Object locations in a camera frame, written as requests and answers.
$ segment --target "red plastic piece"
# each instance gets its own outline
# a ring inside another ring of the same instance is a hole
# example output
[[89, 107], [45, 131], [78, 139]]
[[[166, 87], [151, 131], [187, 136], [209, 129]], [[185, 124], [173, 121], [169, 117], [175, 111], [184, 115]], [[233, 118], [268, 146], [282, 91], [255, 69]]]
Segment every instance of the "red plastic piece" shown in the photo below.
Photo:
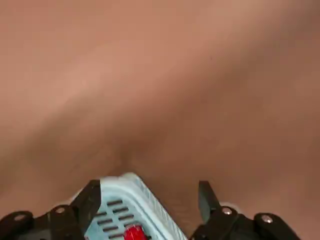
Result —
[[124, 240], [148, 240], [141, 225], [128, 227], [123, 234]]

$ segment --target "light blue plastic part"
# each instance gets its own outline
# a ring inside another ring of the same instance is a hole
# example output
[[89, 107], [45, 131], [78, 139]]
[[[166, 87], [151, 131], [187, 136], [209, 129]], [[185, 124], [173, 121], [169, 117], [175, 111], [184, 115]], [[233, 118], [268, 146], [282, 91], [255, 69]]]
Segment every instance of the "light blue plastic part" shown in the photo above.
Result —
[[152, 240], [187, 240], [170, 215], [134, 173], [100, 180], [101, 206], [85, 233], [89, 240], [123, 240], [127, 226], [141, 224]]

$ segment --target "vent slot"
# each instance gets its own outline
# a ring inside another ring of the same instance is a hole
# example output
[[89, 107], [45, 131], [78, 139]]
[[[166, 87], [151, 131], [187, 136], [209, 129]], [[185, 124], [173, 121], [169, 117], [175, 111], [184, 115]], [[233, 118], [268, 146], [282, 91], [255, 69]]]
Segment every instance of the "vent slot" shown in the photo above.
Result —
[[119, 217], [119, 221], [123, 221], [123, 220], [127, 220], [127, 219], [133, 219], [134, 215], [133, 214], [129, 214], [129, 215], [125, 215], [125, 216], [120, 216]]
[[118, 226], [110, 226], [110, 227], [105, 227], [103, 231], [106, 233], [106, 232], [117, 230], [118, 228], [119, 228]]
[[107, 212], [106, 211], [102, 211], [102, 212], [97, 212], [94, 217], [102, 217], [102, 216], [106, 216], [107, 215]]
[[113, 222], [112, 218], [109, 218], [109, 219], [104, 219], [104, 220], [97, 221], [96, 223], [100, 226], [100, 225], [103, 225], [103, 224], [110, 224], [112, 222]]
[[122, 204], [122, 203], [123, 203], [123, 201], [122, 201], [121, 199], [119, 199], [119, 200], [115, 200], [115, 201], [108, 201], [108, 202], [106, 203], [106, 205], [107, 205], [108, 207], [111, 207], [111, 206], [119, 205], [119, 204]]
[[126, 228], [130, 225], [135, 225], [135, 224], [137, 224], [137, 223], [136, 222], [129, 222], [129, 223], [123, 224], [123, 226]]
[[114, 214], [118, 214], [118, 213], [123, 213], [123, 212], [127, 212], [127, 211], [129, 211], [129, 208], [127, 208], [127, 207], [122, 207], [122, 208], [116, 208], [116, 209], [114, 209], [112, 212], [113, 212]]
[[110, 235], [109, 236], [109, 239], [117, 239], [117, 238], [124, 238], [124, 235], [123, 234], [114, 234], [114, 235]]

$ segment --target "silver screw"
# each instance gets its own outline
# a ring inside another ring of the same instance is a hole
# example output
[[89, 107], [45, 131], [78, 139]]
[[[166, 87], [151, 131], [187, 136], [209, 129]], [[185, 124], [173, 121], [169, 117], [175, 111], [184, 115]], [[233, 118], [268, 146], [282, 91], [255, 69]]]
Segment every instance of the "silver screw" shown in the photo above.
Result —
[[262, 215], [261, 219], [267, 224], [271, 224], [273, 222], [272, 218], [268, 215]]
[[15, 221], [21, 221], [22, 219], [24, 219], [26, 217], [26, 215], [24, 214], [19, 214], [17, 216], [14, 217]]
[[55, 210], [57, 214], [62, 214], [64, 211], [65, 211], [64, 207], [59, 207], [58, 209]]
[[222, 208], [222, 212], [223, 212], [224, 214], [226, 214], [226, 215], [230, 215], [230, 214], [232, 214], [231, 209], [230, 209], [230, 208], [228, 208], [228, 207], [224, 207], [224, 208]]

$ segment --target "black bracket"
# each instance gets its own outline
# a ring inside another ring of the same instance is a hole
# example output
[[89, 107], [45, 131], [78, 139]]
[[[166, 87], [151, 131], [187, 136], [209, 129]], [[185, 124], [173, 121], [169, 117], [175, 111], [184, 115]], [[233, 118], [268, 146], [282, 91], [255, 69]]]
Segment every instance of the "black bracket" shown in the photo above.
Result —
[[0, 221], [0, 240], [84, 240], [101, 205], [100, 181], [92, 180], [70, 205], [59, 205], [34, 218], [16, 211]]
[[258, 213], [251, 220], [229, 206], [220, 206], [208, 181], [199, 183], [199, 209], [204, 221], [191, 240], [300, 240], [279, 216]]

